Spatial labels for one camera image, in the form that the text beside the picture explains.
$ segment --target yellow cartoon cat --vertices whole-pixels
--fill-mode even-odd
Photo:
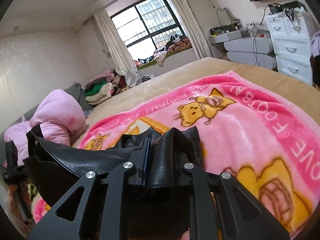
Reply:
[[[178,114],[178,118],[182,118],[182,126],[191,126],[203,116],[208,118],[205,124],[210,124],[211,119],[215,117],[218,111],[221,111],[228,105],[235,103],[234,100],[224,97],[215,88],[212,90],[209,96],[198,96],[196,98],[190,98],[190,100],[193,99],[195,99],[196,102],[178,107],[178,110],[180,111],[180,113]]]
[[[281,158],[256,174],[251,166],[238,172],[225,171],[235,176],[279,220],[293,236],[308,220],[311,208],[308,199],[294,189],[291,174]]]
[[[102,144],[108,137],[109,137],[109,134],[102,136],[100,133],[98,133],[95,139],[90,140],[84,146],[84,149],[89,151],[100,151],[102,148]]]

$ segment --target metal screw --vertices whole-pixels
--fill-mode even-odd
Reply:
[[[192,163],[185,163],[185,164],[184,164],[184,167],[185,167],[186,169],[188,169],[188,170],[191,170],[191,169],[193,169],[194,165],[193,165]]]
[[[88,179],[94,178],[96,176],[96,173],[94,171],[88,171],[87,174],[85,175]]]
[[[133,167],[133,163],[132,162],[126,162],[126,163],[123,164],[123,167],[125,169],[130,169],[130,168]]]
[[[231,174],[229,172],[223,172],[221,174],[221,177],[223,177],[224,179],[230,179],[231,178]]]

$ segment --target beige bedsheet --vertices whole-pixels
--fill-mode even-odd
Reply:
[[[253,65],[204,58],[144,82],[98,105],[86,120],[87,130],[101,119],[130,110],[151,98],[205,76],[230,70],[246,80],[281,95],[302,108],[320,125],[320,92],[302,81]],[[73,144],[77,147],[84,134]]]

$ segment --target window sill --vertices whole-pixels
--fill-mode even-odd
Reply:
[[[170,56],[172,56],[172,55],[174,55],[174,54],[177,54],[177,53],[179,53],[179,52],[185,51],[185,50],[190,49],[190,48],[192,48],[192,45],[190,45],[189,47],[187,47],[187,48],[185,48],[185,49],[179,50],[179,51],[177,51],[177,52],[167,53],[167,55],[165,56],[165,58],[168,58],[168,57],[170,57]],[[155,59],[153,59],[153,60],[151,60],[150,62],[145,63],[145,64],[137,67],[137,69],[138,69],[138,70],[144,69],[144,68],[153,66],[153,65],[155,65],[155,64],[157,64],[157,61],[156,61]]]

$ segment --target white curtain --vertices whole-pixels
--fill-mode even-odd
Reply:
[[[101,9],[93,17],[116,64],[116,72],[125,76],[129,87],[133,87],[140,78],[139,72],[106,9]]]
[[[176,9],[198,59],[211,57],[208,44],[186,0],[169,0]]]

